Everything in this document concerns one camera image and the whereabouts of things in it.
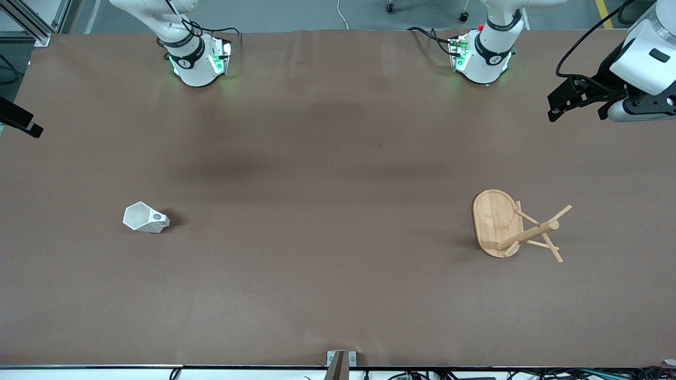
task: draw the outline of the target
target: white cable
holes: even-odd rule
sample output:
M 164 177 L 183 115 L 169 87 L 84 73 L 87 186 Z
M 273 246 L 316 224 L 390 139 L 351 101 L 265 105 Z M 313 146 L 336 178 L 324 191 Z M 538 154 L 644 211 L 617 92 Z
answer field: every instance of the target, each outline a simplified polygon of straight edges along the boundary
M 345 22 L 345 29 L 349 30 L 349 25 L 347 25 L 347 20 L 343 17 L 343 14 L 340 13 L 340 0 L 338 0 L 338 5 L 336 6 L 336 9 L 338 10 L 338 14 L 340 15 L 340 18 L 342 18 L 343 22 Z

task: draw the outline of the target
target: white cup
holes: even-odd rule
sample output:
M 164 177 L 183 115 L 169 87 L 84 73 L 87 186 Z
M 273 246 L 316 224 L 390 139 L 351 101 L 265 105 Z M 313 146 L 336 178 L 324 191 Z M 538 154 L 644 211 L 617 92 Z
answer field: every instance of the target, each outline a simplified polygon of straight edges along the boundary
M 134 231 L 160 233 L 169 225 L 169 218 L 147 204 L 137 202 L 125 209 L 122 223 Z

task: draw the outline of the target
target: black band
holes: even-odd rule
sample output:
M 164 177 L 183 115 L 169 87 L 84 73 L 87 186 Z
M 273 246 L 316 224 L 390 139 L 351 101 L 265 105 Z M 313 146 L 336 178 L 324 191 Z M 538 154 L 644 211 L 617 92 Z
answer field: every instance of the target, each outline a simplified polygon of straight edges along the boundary
M 490 18 L 486 20 L 486 25 L 493 30 L 497 30 L 498 32 L 506 32 L 507 30 L 514 28 L 519 21 L 521 21 L 521 9 L 517 9 L 516 12 L 514 12 L 514 18 L 512 19 L 512 22 L 509 23 L 509 25 L 494 24 L 491 22 Z
M 160 40 L 162 45 L 164 47 L 182 47 L 185 45 L 188 45 L 190 41 L 192 41 L 193 37 L 198 37 L 200 35 L 199 31 L 195 31 L 195 27 L 191 26 L 192 30 L 190 31 L 190 34 L 188 34 L 184 39 L 178 41 L 178 42 L 166 42 L 163 40 Z
M 514 47 L 514 46 L 512 46 L 511 48 L 509 48 L 509 50 L 504 51 L 502 53 L 496 53 L 495 51 L 490 51 L 490 50 L 486 49 L 486 47 L 483 46 L 483 44 L 481 44 L 481 38 L 480 37 L 481 37 L 481 33 L 477 34 L 477 38 L 474 41 L 475 46 L 477 47 L 477 53 L 479 53 L 479 55 L 482 56 L 483 59 L 486 60 L 486 64 L 488 66 L 497 66 L 500 63 L 502 63 L 502 61 L 505 58 L 507 58 L 509 53 L 512 51 L 512 47 Z
M 202 58 L 203 54 L 204 54 L 204 40 L 200 38 L 199 46 L 194 52 L 184 57 L 179 57 L 173 54 L 170 54 L 169 56 L 171 57 L 172 61 L 174 61 L 174 63 L 180 66 L 180 68 L 192 69 L 193 67 L 195 67 L 195 62 L 197 62 L 199 58 Z

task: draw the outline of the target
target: wooden mug tree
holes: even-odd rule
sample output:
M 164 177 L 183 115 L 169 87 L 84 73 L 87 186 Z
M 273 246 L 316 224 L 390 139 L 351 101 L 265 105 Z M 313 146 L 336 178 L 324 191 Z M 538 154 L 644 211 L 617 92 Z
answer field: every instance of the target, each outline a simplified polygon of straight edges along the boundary
M 539 247 L 549 248 L 556 261 L 563 262 L 548 233 L 558 229 L 558 219 L 567 213 L 572 206 L 568 205 L 558 214 L 544 223 L 526 215 L 521 211 L 521 203 L 515 202 L 504 191 L 492 189 L 479 194 L 474 200 L 474 226 L 481 249 L 496 258 L 508 258 L 518 251 L 521 244 L 528 243 Z M 535 226 L 523 230 L 523 219 Z M 545 243 L 533 239 L 542 236 Z

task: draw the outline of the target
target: wooden post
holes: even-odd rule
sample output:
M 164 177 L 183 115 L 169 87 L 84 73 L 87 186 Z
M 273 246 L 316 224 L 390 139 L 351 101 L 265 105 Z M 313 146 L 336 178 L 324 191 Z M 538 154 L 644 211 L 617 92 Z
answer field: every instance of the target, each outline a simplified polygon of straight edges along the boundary
M 504 251 L 509 247 L 511 247 L 515 241 L 524 243 L 528 240 L 532 240 L 533 238 L 542 235 L 543 233 L 552 232 L 553 230 L 558 229 L 558 227 L 559 227 L 558 220 L 549 220 L 547 222 L 542 223 L 542 225 L 540 225 L 539 227 L 535 226 L 532 229 L 523 231 L 522 233 L 513 236 L 505 241 L 501 241 L 500 243 L 498 243 L 498 250 Z

